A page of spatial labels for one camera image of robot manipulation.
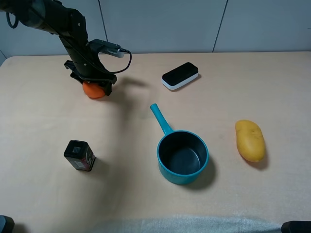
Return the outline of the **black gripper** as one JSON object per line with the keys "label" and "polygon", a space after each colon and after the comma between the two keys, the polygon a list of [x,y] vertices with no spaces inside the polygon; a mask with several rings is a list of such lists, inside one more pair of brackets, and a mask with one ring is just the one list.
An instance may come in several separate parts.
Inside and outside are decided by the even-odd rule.
{"label": "black gripper", "polygon": [[104,85],[104,92],[109,96],[112,92],[112,84],[115,84],[117,77],[110,74],[101,63],[98,54],[91,54],[85,58],[77,53],[69,54],[71,60],[64,63],[66,69],[71,70],[70,77],[82,83],[89,81],[93,83],[107,82]]}

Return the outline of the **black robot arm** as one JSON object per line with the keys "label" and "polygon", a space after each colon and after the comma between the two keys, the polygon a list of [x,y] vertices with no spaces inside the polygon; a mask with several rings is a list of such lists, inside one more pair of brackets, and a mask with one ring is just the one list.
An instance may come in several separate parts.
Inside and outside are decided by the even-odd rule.
{"label": "black robot arm", "polygon": [[110,95],[117,81],[98,54],[115,56],[121,48],[117,44],[88,40],[85,17],[76,9],[67,8],[58,0],[2,0],[1,11],[16,17],[16,23],[59,36],[70,56],[64,64],[71,77],[80,83],[96,84],[105,95]]}

